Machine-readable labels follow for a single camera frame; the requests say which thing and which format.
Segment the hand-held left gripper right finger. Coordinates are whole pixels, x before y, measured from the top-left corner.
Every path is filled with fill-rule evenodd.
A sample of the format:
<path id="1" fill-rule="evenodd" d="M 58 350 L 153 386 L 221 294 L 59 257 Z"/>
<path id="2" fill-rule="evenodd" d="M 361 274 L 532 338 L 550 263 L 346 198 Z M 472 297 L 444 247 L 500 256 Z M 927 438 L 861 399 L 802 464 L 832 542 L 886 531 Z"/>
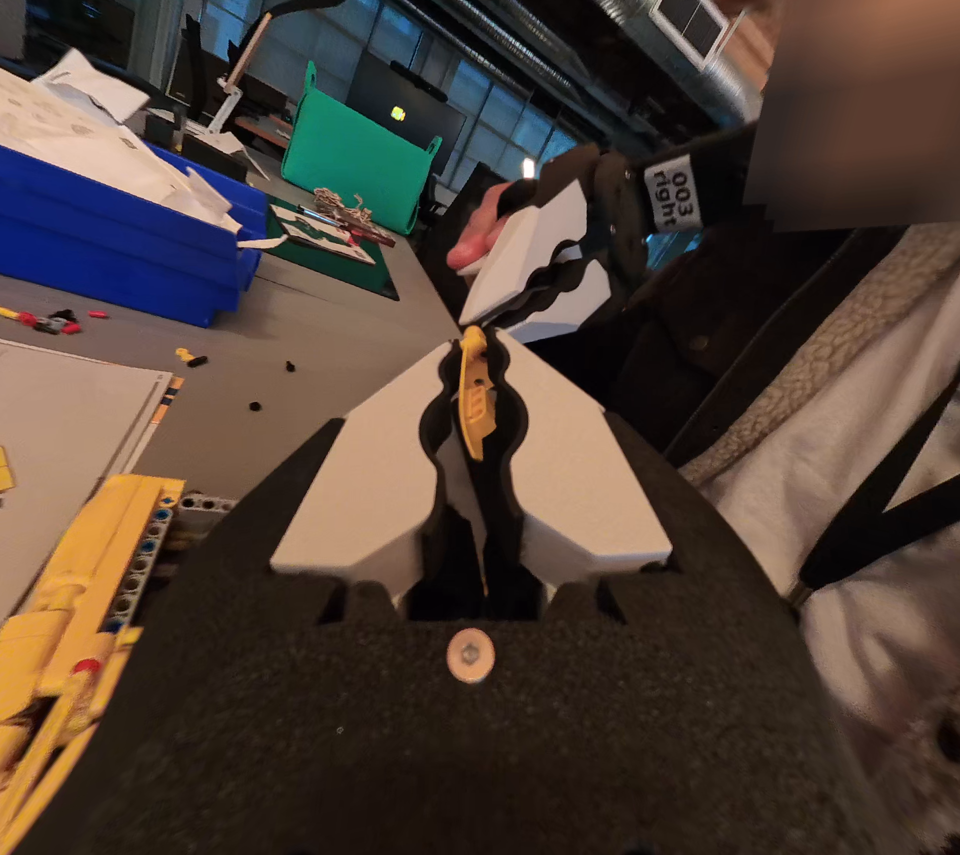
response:
<path id="1" fill-rule="evenodd" d="M 520 564 L 559 588 L 668 561 L 671 542 L 604 407 L 509 333 L 493 337 L 508 357 L 505 386 L 526 417 L 507 465 Z"/>

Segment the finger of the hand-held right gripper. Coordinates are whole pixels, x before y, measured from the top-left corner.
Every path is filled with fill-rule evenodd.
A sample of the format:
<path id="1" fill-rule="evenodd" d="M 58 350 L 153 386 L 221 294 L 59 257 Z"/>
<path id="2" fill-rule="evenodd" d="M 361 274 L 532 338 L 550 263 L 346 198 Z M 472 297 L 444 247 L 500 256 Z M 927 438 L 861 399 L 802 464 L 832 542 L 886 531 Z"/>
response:
<path id="1" fill-rule="evenodd" d="M 543 277 L 490 319 L 523 345 L 576 332 L 611 299 L 609 274 L 597 259 L 554 263 Z"/>
<path id="2" fill-rule="evenodd" d="M 543 206 L 531 205 L 510 216 L 469 289 L 458 323 L 491 324 L 492 316 L 556 264 L 556 253 L 580 245 L 587 215 L 584 191 L 574 180 Z"/>

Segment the small yellow brick piece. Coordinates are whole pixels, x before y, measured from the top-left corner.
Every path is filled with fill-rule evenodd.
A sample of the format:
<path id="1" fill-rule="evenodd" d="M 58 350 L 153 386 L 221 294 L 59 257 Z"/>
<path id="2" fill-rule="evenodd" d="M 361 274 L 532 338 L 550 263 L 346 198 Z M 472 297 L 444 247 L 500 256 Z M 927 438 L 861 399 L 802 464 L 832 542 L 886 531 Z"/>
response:
<path id="1" fill-rule="evenodd" d="M 484 441 L 497 427 L 495 387 L 489 375 L 487 337 L 478 326 L 465 329 L 460 340 L 458 419 L 467 455 L 484 460 Z"/>

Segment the person's right hand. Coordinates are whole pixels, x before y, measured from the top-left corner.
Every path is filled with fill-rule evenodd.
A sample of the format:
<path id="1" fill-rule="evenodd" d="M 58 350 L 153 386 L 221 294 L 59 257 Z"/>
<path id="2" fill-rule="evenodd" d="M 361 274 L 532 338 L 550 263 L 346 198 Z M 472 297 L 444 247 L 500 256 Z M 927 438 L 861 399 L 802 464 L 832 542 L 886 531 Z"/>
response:
<path id="1" fill-rule="evenodd" d="M 446 256 L 450 270 L 461 273 L 487 256 L 507 220 L 534 201 L 539 187 L 539 179 L 522 178 L 488 188 Z"/>

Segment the brown fleece-lined jacket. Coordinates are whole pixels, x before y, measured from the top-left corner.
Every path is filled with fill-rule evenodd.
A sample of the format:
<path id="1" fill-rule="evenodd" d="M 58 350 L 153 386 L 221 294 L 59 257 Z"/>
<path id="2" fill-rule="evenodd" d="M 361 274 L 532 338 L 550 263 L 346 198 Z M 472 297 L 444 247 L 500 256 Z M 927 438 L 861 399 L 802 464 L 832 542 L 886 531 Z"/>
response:
<path id="1" fill-rule="evenodd" d="M 905 321 L 958 250 L 957 223 L 710 228 L 616 315 L 531 350 L 700 485 Z"/>

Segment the green cutting mat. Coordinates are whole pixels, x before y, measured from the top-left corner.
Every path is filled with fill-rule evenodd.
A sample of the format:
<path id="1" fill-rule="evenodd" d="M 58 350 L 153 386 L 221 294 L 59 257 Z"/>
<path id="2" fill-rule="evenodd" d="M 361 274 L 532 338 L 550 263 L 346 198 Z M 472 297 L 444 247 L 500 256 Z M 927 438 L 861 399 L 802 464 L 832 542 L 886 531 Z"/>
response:
<path id="1" fill-rule="evenodd" d="M 291 265 L 399 301 L 381 245 L 301 206 L 270 201 L 267 237 L 281 243 L 266 252 Z"/>

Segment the wooden model kit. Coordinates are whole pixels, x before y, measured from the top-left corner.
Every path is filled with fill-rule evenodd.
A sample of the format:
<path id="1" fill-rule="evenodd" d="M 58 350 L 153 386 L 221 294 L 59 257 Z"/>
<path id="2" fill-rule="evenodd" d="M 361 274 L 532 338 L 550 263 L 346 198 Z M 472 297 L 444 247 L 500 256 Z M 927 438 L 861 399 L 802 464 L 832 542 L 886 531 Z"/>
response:
<path id="1" fill-rule="evenodd" d="M 313 191 L 313 210 L 331 220 L 335 225 L 345 228 L 352 236 L 372 242 L 381 247 L 393 248 L 394 237 L 381 230 L 374 223 L 371 210 L 364 207 L 360 195 L 355 194 L 356 204 L 350 207 L 342 197 L 332 189 L 317 188 Z"/>

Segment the teal plastic bin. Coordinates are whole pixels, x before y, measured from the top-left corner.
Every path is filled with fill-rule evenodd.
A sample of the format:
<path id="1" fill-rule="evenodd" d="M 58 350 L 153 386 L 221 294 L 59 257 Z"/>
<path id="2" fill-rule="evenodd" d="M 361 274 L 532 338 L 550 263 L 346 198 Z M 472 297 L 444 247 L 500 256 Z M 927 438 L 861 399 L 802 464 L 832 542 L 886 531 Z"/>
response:
<path id="1" fill-rule="evenodd" d="M 282 178 L 308 192 L 328 189 L 343 202 L 359 198 L 376 225 L 410 235 L 442 137 L 419 148 L 319 90 L 316 79 L 310 60 Z"/>

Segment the white vent grille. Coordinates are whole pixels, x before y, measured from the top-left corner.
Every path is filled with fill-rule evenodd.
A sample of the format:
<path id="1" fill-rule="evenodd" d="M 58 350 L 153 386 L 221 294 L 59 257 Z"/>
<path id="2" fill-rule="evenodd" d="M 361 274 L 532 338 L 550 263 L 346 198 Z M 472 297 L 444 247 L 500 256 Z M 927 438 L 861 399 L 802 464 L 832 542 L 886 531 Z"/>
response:
<path id="1" fill-rule="evenodd" d="M 654 0 L 649 16 L 700 71 L 722 51 L 730 29 L 713 0 Z"/>

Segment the white striped shirt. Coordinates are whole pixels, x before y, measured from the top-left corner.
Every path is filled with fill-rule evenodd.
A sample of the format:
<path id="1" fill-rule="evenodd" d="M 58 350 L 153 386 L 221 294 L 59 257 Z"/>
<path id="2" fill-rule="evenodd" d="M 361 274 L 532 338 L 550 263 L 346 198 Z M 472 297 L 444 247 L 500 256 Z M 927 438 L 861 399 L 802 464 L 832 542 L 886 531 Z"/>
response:
<path id="1" fill-rule="evenodd" d="M 958 301 L 696 483 L 798 621 L 897 853 L 958 853 Z"/>

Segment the open instruction booklet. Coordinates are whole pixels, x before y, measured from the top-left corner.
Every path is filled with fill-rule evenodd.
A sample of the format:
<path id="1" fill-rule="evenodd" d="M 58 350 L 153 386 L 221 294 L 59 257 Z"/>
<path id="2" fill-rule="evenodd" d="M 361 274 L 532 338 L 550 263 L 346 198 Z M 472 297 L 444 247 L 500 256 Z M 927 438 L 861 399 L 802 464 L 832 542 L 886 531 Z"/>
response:
<path id="1" fill-rule="evenodd" d="M 15 612 L 103 481 L 131 469 L 172 386 L 169 371 L 2 340 L 1 616 Z"/>

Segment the yellow toy brick car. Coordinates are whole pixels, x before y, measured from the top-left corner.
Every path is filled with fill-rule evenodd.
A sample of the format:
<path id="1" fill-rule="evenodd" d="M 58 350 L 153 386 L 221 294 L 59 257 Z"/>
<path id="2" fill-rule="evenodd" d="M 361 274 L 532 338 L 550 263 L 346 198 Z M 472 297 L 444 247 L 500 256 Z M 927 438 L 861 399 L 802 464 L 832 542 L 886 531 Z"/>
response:
<path id="1" fill-rule="evenodd" d="M 167 583 L 236 501 L 182 480 L 108 478 L 1 632 L 1 852 L 14 853 L 73 773 Z"/>

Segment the blue plastic bin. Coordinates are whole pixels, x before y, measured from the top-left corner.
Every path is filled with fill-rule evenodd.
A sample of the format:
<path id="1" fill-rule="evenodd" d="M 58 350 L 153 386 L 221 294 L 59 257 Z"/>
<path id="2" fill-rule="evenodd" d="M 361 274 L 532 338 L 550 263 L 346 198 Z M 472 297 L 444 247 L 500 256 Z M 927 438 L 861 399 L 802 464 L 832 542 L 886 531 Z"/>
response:
<path id="1" fill-rule="evenodd" d="M 207 328 L 260 252 L 195 217 L 1 149 L 1 273 Z"/>

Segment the scattered small brick pins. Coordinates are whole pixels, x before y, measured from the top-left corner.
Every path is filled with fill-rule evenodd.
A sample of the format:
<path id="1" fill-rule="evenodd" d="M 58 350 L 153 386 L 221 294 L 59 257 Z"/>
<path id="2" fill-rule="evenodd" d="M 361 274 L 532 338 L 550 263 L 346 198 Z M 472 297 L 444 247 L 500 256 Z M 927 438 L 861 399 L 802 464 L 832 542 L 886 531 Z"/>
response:
<path id="1" fill-rule="evenodd" d="M 76 314 L 71 309 L 61 310 L 49 316 L 36 316 L 29 311 L 20 311 L 1 307 L 2 319 L 15 321 L 33 331 L 48 335 L 76 335 L 83 331 Z M 174 355 L 188 368 L 196 369 L 209 363 L 210 358 L 205 355 L 197 356 L 185 347 L 178 347 Z"/>

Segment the pile of white paper bags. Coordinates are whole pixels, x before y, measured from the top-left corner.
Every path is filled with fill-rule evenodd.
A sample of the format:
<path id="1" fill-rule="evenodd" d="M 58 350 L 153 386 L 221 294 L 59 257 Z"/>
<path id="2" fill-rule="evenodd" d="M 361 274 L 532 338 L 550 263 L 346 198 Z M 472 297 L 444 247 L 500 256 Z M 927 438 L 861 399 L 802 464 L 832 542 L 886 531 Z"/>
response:
<path id="1" fill-rule="evenodd" d="M 95 69 L 77 49 L 31 81 L 1 69 L 2 147 L 226 230 L 240 249 L 271 250 L 285 234 L 241 236 L 237 203 L 197 165 L 184 170 L 150 149 L 127 121 L 150 93 Z"/>

